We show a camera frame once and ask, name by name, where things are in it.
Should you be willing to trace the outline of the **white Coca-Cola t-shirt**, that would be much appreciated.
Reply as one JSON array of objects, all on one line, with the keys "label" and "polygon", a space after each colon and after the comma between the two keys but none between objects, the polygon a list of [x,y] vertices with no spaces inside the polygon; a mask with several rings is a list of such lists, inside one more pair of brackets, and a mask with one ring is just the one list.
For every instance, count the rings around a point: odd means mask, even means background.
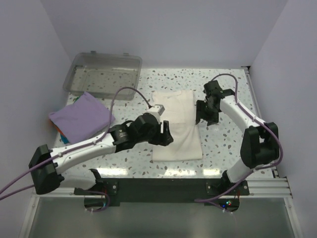
[{"label": "white Coca-Cola t-shirt", "polygon": [[161,119],[169,122],[169,130],[173,138],[173,142],[168,146],[153,147],[153,161],[201,160],[203,152],[196,125],[194,92],[192,90],[155,91],[152,99],[155,104],[164,106],[165,111]]}]

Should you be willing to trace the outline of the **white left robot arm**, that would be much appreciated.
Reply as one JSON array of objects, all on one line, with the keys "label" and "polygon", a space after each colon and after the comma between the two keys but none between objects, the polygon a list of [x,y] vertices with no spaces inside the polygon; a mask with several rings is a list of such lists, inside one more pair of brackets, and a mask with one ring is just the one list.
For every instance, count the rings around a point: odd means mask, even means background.
[{"label": "white left robot arm", "polygon": [[65,180],[62,173],[95,157],[129,150],[143,142],[168,146],[173,138],[169,122],[161,119],[164,111],[163,105],[154,105],[135,120],[117,124],[91,139],[55,149],[46,144],[39,146],[29,163],[36,193],[56,190]]}]

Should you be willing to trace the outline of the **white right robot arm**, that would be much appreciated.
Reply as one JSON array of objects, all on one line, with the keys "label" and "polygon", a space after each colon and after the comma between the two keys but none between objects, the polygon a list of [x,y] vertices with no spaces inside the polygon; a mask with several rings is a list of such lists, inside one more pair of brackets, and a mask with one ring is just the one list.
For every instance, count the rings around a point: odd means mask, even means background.
[{"label": "white right robot arm", "polygon": [[231,89],[222,89],[214,80],[204,85],[205,99],[196,102],[196,123],[201,120],[207,126],[219,123],[219,114],[224,113],[243,133],[240,159],[221,177],[220,186],[228,188],[244,180],[244,176],[254,169],[277,160],[280,147],[276,142],[278,127],[275,123],[266,123],[246,108]]}]

